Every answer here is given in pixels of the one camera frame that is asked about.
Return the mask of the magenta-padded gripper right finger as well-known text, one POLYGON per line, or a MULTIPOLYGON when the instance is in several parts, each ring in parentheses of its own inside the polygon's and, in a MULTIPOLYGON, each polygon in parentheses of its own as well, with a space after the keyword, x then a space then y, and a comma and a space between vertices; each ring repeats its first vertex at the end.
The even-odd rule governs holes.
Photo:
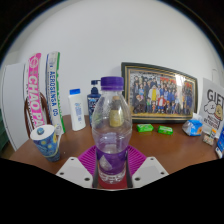
POLYGON ((127 186, 140 188, 168 175, 155 157, 146 157, 136 148, 129 146, 127 152, 127 186))

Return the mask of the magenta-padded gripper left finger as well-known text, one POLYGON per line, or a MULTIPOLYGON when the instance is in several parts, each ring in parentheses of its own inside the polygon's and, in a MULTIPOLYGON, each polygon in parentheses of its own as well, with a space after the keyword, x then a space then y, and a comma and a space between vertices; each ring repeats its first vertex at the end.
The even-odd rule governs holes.
POLYGON ((57 176, 84 188, 98 185, 96 147, 92 146, 78 157, 69 157, 57 176))

